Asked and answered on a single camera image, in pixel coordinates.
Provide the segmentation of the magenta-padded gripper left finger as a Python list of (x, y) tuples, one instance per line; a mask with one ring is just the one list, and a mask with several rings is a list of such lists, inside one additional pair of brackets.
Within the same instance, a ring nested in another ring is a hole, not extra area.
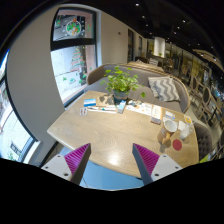
[(42, 169), (79, 185), (91, 154), (91, 144), (87, 143), (65, 156), (57, 154)]

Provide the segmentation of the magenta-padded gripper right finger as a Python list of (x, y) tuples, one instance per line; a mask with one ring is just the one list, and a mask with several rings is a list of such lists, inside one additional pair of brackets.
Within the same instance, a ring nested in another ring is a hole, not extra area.
[(136, 143), (133, 144), (132, 154), (137, 163), (141, 179), (145, 185), (182, 169), (182, 167), (167, 154), (158, 155)]

